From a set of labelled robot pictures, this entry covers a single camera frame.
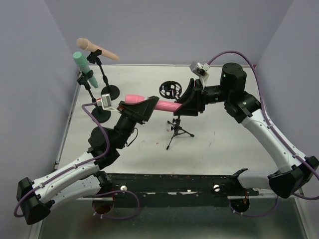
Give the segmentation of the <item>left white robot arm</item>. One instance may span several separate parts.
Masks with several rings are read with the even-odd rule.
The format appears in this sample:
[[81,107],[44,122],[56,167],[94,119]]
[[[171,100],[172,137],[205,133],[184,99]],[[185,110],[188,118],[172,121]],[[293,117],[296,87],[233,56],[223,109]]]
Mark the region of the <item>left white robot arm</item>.
[[97,125],[91,132],[90,148],[77,159],[46,176],[31,180],[21,179],[17,185],[18,201],[14,216],[24,218],[28,225],[45,219],[51,210],[64,200],[93,196],[106,185],[106,174],[101,170],[113,164],[118,151],[128,146],[128,139],[136,124],[149,121],[159,98],[127,95],[118,105],[120,118],[113,128],[105,128],[88,113]]

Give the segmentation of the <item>black tripod microphone stand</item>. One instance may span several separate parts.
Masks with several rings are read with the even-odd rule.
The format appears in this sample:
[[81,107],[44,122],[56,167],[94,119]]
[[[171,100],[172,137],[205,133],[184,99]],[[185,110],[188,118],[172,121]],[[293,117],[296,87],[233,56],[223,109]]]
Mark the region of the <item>black tripod microphone stand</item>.
[[[165,99],[178,101],[178,99],[180,98],[180,95],[182,93],[182,87],[181,87],[180,83],[178,83],[176,81],[166,81],[160,85],[159,93]],[[175,119],[172,119],[172,122],[170,122],[169,120],[167,121],[167,123],[171,125],[171,130],[173,131],[173,135],[170,139],[169,144],[166,147],[166,150],[169,150],[169,147],[170,147],[170,144],[171,144],[173,138],[178,136],[178,135],[182,135],[182,134],[186,133],[190,137],[194,137],[194,134],[184,130],[180,126],[180,122],[181,122],[180,116],[178,116]]]

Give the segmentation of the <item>teal toy microphone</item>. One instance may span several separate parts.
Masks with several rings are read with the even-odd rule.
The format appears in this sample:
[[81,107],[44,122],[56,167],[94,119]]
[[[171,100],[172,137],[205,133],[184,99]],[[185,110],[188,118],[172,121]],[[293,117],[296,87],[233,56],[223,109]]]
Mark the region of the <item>teal toy microphone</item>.
[[93,72],[91,72],[91,74],[89,74],[91,69],[88,65],[88,60],[83,55],[83,53],[76,51],[73,53],[72,57],[73,57],[76,65],[87,76],[87,79],[88,79],[89,83],[91,84],[91,86],[93,86],[94,88],[98,88],[98,82],[97,82],[95,76],[93,75]]

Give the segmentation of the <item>pink toy microphone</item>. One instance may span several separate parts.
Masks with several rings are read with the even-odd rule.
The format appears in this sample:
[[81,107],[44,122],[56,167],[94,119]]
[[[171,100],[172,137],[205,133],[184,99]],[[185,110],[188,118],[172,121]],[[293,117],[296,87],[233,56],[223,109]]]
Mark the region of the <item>pink toy microphone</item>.
[[[145,98],[140,95],[126,95],[125,96],[125,102],[129,104],[136,104],[140,103],[142,101],[148,100],[148,98]],[[165,111],[165,112],[175,112],[181,104],[179,103],[174,103],[174,102],[169,102],[169,101],[162,101],[158,100],[155,110],[158,111]]]

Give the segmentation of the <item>beige toy microphone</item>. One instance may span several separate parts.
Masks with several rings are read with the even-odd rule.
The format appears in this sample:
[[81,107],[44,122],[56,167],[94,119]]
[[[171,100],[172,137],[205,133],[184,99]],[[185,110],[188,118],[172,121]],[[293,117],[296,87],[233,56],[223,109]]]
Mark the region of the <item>beige toy microphone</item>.
[[112,53],[100,46],[97,46],[96,44],[90,42],[88,39],[86,38],[78,38],[76,41],[76,45],[85,51],[90,51],[90,52],[95,52],[96,50],[101,50],[102,51],[102,56],[109,58],[111,60],[115,60],[118,61],[119,60],[119,56],[116,55],[115,53]]

